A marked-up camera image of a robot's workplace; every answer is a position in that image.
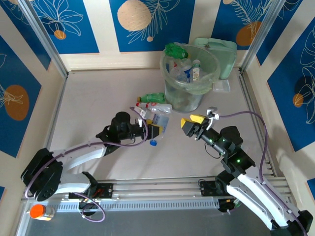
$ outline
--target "green plastic container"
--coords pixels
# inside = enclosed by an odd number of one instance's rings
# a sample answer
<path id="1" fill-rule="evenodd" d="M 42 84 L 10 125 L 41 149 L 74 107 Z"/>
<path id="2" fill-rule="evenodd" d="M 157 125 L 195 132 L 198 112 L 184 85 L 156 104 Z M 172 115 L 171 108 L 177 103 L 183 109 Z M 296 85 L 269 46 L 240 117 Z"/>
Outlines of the green plastic container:
<path id="1" fill-rule="evenodd" d="M 212 83 L 219 79 L 220 66 L 218 59 L 208 50 L 188 44 L 179 44 L 189 54 L 191 61 L 200 60 L 205 75 L 198 81 L 186 83 L 170 76 L 166 69 L 170 57 L 162 53 L 160 69 L 165 79 L 165 99 L 178 112 L 191 112 L 197 109 L 203 95 L 212 89 Z"/>
<path id="2" fill-rule="evenodd" d="M 193 44 L 209 50 L 218 58 L 221 68 L 220 79 L 227 79 L 236 61 L 236 43 L 215 38 L 197 38 Z"/>

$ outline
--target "green plastic bottle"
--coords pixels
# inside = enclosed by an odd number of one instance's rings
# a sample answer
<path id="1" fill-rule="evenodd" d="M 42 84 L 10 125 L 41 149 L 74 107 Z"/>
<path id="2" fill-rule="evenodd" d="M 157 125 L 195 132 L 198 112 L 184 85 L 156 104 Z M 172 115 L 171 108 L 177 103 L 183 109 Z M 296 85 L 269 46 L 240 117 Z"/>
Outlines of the green plastic bottle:
<path id="1" fill-rule="evenodd" d="M 165 46 L 165 54 L 175 59 L 184 59 L 188 57 L 187 51 L 175 43 L 169 43 Z"/>
<path id="2" fill-rule="evenodd" d="M 165 103 L 165 95 L 162 92 L 146 94 L 142 97 L 137 97 L 137 102 Z"/>

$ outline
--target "blue bottle cap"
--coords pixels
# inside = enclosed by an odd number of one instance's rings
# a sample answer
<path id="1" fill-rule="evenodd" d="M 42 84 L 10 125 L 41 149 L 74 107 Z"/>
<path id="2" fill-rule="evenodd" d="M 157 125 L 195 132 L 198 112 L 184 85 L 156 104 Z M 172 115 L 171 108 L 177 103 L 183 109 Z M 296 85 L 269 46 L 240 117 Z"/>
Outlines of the blue bottle cap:
<path id="1" fill-rule="evenodd" d="M 158 144 L 157 141 L 155 141 L 155 140 L 150 140 L 150 145 L 156 146 L 157 144 Z"/>

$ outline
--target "plastic bucket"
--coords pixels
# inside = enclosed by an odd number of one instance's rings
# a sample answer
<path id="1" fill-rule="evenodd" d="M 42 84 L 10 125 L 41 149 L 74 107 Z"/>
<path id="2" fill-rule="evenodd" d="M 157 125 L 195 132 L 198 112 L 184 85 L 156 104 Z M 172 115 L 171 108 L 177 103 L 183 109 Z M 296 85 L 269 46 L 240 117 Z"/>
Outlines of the plastic bucket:
<path id="1" fill-rule="evenodd" d="M 220 65 L 218 59 L 209 51 L 197 46 L 179 44 L 189 54 L 191 61 L 200 60 L 201 68 L 205 75 L 198 81 L 186 83 L 171 77 L 166 69 L 170 57 L 162 54 L 160 69 L 165 79 L 165 98 L 173 109 L 178 112 L 191 112 L 198 108 L 204 94 L 212 88 L 212 83 L 220 76 Z"/>

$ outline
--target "white floor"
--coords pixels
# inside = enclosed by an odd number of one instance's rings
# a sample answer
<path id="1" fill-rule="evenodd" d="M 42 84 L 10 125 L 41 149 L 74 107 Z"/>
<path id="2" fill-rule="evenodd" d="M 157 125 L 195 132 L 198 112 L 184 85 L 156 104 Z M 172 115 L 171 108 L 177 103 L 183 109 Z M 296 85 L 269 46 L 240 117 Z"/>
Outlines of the white floor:
<path id="1" fill-rule="evenodd" d="M 194 114 L 205 114 L 216 106 L 223 115 L 248 110 L 238 71 L 232 71 L 230 93 L 210 92 L 204 96 Z M 94 137 L 109 125 L 119 111 L 129 110 L 140 95 L 163 92 L 164 81 L 159 70 L 117 70 L 70 73 L 57 119 L 51 150 L 68 148 Z M 204 143 L 188 138 L 180 121 L 189 114 L 173 112 L 164 138 L 158 146 L 149 142 L 138 147 L 120 148 L 111 155 L 93 160 L 74 172 L 88 171 L 96 179 L 135 179 L 157 177 L 215 176 L 223 167 L 220 160 L 206 154 Z M 250 115 L 217 121 L 219 132 L 230 125 L 238 127 L 244 140 L 243 149 L 259 163 L 262 151 Z"/>

